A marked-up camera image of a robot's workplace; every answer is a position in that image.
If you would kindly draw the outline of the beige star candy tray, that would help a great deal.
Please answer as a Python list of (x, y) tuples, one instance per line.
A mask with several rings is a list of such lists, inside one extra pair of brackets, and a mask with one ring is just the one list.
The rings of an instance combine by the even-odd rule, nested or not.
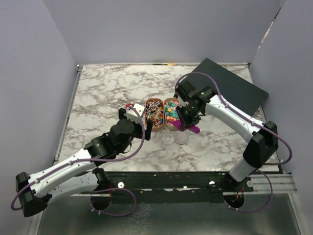
[(165, 124), (168, 129), (176, 130), (173, 122), (179, 120), (176, 108), (179, 106), (179, 100), (177, 98), (167, 98), (164, 101), (164, 111), (165, 111)]

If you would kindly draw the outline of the orange lollipop tray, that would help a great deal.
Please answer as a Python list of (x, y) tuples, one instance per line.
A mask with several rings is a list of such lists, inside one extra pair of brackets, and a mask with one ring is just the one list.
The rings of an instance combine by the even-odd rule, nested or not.
[(145, 102), (145, 124), (152, 121), (152, 131), (160, 131), (165, 123), (164, 103), (159, 98), (149, 98)]

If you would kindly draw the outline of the purple plastic scoop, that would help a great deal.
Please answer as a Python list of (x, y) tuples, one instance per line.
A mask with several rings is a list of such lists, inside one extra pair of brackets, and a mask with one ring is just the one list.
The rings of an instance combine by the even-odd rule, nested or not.
[(197, 126), (191, 125), (191, 126), (186, 127), (185, 125), (183, 125), (181, 120), (175, 120), (175, 121), (172, 121), (171, 123), (178, 131), (184, 132), (186, 130), (189, 130), (195, 134), (200, 133), (200, 129)]

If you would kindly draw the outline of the clear round jar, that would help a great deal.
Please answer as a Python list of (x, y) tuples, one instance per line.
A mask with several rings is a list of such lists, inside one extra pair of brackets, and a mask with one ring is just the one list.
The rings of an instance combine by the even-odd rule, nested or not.
[(167, 148), (171, 146), (174, 142), (173, 134), (162, 132), (159, 135), (159, 143), (162, 148)]

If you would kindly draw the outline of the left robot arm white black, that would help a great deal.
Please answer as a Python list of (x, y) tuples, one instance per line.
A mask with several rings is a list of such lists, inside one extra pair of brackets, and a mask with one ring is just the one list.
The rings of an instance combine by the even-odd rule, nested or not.
[(92, 139), (68, 159), (37, 173), (19, 173), (15, 178), (17, 194), (11, 210), (21, 210), (24, 217), (31, 217), (61, 196), (105, 192), (110, 183), (98, 166), (135, 156), (139, 149), (128, 156), (118, 157), (132, 145), (133, 139), (140, 139), (139, 147), (142, 147), (151, 137), (152, 125), (144, 125), (144, 110), (140, 104), (128, 104), (125, 109), (119, 109), (119, 121), (109, 132)]

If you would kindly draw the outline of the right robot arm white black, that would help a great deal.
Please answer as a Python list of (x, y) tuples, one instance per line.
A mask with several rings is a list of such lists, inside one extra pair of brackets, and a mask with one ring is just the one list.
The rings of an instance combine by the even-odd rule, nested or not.
[(173, 125), (179, 131), (199, 133), (197, 124), (201, 117), (212, 115), (236, 131), (247, 142), (243, 157), (231, 168), (225, 178), (229, 191), (238, 190), (242, 180), (254, 170), (261, 168), (278, 149), (277, 126), (269, 121), (263, 123), (225, 101), (209, 86), (196, 89), (190, 82), (181, 82), (175, 89), (175, 97), (184, 104), (176, 108), (179, 116)]

